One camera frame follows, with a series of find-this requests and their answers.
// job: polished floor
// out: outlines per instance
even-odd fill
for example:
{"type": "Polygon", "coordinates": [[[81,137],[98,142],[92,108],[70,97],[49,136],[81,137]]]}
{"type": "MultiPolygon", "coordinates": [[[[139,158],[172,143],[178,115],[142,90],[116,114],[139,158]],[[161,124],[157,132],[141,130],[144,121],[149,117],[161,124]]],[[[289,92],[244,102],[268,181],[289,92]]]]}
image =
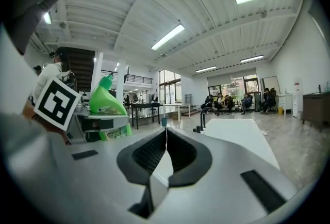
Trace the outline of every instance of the polished floor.
{"type": "MultiPolygon", "coordinates": [[[[206,122],[211,118],[253,119],[268,141],[281,171],[296,185],[297,189],[316,180],[323,171],[330,150],[330,128],[319,132],[307,122],[303,125],[290,114],[280,116],[252,112],[246,115],[223,114],[218,117],[208,114],[206,122]]],[[[196,114],[190,119],[182,117],[181,123],[168,119],[168,127],[192,131],[199,122],[200,116],[196,114]]],[[[133,133],[151,133],[160,127],[161,125],[155,121],[155,123],[139,125],[138,130],[133,128],[133,133]]]]}

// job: brown cabinet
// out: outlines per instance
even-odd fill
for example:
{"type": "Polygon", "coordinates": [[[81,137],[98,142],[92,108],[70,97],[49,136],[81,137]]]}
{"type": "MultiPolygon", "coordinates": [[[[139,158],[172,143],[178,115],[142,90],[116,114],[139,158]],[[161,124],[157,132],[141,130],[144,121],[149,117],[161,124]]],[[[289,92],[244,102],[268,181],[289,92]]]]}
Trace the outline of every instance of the brown cabinet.
{"type": "Polygon", "coordinates": [[[330,92],[304,95],[303,124],[305,121],[319,129],[330,122],[330,92]]]}

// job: white corrugated ceiling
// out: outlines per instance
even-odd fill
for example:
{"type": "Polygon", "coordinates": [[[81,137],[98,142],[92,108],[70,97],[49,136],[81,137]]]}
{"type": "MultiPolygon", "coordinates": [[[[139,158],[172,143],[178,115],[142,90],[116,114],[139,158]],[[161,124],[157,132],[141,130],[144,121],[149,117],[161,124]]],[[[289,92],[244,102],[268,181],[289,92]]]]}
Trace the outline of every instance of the white corrugated ceiling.
{"type": "Polygon", "coordinates": [[[240,70],[240,60],[281,48],[302,0],[60,0],[53,23],[37,34],[49,45],[126,56],[143,64],[194,75],[217,66],[240,70]],[[156,51],[151,47],[179,23],[186,28],[156,51]]]}

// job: black table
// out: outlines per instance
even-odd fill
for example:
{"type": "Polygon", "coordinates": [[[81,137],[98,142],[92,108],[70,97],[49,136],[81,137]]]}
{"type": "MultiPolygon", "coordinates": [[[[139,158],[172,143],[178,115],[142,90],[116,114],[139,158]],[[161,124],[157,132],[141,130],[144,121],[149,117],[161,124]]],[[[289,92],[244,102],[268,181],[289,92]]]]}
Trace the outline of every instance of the black table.
{"type": "Polygon", "coordinates": [[[147,118],[153,118],[153,122],[155,122],[154,118],[158,117],[158,124],[160,124],[160,118],[159,118],[159,107],[161,106],[159,103],[149,103],[149,104],[131,104],[131,109],[132,109],[132,126],[134,127],[134,120],[136,120],[136,128],[137,130],[139,129],[139,119],[147,119],[147,118]],[[158,114],[154,115],[154,107],[157,107],[158,109],[158,114]],[[138,109],[142,108],[151,108],[152,109],[152,115],[147,116],[144,118],[138,117],[138,109]]]}

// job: black cap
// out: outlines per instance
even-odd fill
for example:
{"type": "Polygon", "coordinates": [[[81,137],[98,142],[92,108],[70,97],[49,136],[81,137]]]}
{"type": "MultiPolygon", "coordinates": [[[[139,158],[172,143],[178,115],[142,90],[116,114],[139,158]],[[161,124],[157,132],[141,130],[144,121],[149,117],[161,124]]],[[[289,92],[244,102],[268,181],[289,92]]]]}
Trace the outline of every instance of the black cap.
{"type": "Polygon", "coordinates": [[[40,65],[37,65],[36,67],[33,67],[33,70],[41,71],[41,66],[40,65]]]}
{"type": "Polygon", "coordinates": [[[65,47],[58,48],[56,50],[55,54],[58,54],[62,61],[68,61],[69,60],[67,48],[65,48],[65,47]]]}

